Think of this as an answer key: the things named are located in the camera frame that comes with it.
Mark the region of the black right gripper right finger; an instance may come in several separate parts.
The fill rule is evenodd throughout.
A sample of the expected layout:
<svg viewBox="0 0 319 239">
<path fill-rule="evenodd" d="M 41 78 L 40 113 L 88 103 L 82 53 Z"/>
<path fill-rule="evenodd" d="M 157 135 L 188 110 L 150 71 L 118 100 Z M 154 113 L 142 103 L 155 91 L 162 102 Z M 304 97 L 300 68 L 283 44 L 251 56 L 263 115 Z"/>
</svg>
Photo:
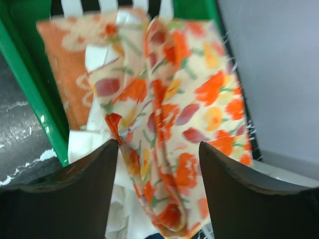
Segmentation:
<svg viewBox="0 0 319 239">
<path fill-rule="evenodd" d="M 199 161 L 215 238 L 318 238 L 318 188 L 272 178 L 206 142 Z"/>
</svg>

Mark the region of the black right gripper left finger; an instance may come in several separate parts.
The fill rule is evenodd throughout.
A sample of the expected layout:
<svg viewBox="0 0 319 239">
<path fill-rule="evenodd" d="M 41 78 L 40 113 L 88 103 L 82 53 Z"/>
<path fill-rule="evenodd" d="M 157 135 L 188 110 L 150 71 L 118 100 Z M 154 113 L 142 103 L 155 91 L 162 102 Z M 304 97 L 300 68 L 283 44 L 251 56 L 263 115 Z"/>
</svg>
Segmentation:
<svg viewBox="0 0 319 239">
<path fill-rule="evenodd" d="M 55 173 L 28 184 L 1 187 L 1 238 L 104 238 L 118 149 L 110 139 Z"/>
</svg>

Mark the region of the navy blue garment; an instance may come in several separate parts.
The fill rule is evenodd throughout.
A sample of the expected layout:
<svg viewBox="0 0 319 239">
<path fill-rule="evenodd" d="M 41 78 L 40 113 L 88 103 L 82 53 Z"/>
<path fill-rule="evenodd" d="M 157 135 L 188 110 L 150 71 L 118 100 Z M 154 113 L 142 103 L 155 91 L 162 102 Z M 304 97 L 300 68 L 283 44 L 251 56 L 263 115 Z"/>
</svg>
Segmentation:
<svg viewBox="0 0 319 239">
<path fill-rule="evenodd" d="M 142 239 L 164 239 L 164 237 L 158 232 L 151 232 L 142 236 Z"/>
</svg>

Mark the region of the orange floral pattern cloth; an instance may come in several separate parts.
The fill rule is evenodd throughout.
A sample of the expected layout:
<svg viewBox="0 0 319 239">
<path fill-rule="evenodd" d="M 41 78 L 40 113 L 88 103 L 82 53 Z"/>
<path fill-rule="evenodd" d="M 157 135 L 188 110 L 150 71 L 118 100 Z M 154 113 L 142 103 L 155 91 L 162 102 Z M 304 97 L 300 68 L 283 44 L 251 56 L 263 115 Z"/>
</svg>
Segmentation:
<svg viewBox="0 0 319 239">
<path fill-rule="evenodd" d="M 108 23 L 89 83 L 152 224 L 188 239 L 208 221 L 199 144 L 251 165 L 244 99 L 213 20 Z"/>
</svg>

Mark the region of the orange bunny pattern garment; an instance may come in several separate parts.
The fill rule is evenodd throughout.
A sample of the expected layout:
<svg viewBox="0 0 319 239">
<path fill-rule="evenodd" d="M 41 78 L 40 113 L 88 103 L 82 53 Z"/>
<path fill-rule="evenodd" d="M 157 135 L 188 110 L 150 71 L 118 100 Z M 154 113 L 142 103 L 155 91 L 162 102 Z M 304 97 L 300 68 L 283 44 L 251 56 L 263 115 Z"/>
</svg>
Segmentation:
<svg viewBox="0 0 319 239">
<path fill-rule="evenodd" d="M 115 36 L 116 18 L 121 13 L 131 13 L 143 22 L 149 20 L 141 8 L 120 8 L 78 17 L 55 17 L 36 24 L 72 130 L 86 125 L 93 100 L 84 63 L 86 47 L 108 44 L 108 37 Z"/>
</svg>

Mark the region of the black white striped garment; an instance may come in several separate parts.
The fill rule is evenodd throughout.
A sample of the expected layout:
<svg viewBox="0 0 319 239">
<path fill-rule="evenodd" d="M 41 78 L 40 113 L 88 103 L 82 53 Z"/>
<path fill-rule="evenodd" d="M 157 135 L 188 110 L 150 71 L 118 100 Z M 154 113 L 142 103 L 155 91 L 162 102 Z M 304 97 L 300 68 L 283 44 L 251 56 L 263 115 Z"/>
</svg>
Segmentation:
<svg viewBox="0 0 319 239">
<path fill-rule="evenodd" d="M 174 17 L 171 0 L 53 0 L 50 16 L 81 16 L 86 12 L 107 12 L 122 7 L 139 7 L 156 16 Z"/>
</svg>

